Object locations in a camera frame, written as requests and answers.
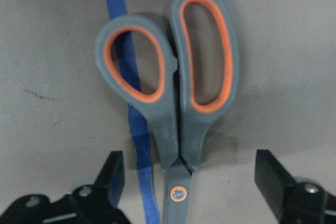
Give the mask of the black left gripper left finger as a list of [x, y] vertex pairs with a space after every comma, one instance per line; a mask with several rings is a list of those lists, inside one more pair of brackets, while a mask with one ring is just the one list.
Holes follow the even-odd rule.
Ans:
[[124, 188], [125, 174], [122, 151], [111, 151], [94, 185], [107, 191], [108, 202], [117, 208]]

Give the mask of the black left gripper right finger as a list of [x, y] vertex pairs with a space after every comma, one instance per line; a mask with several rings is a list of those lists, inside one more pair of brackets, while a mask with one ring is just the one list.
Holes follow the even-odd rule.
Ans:
[[254, 179], [270, 210], [280, 221], [296, 185], [295, 179], [269, 150], [257, 150]]

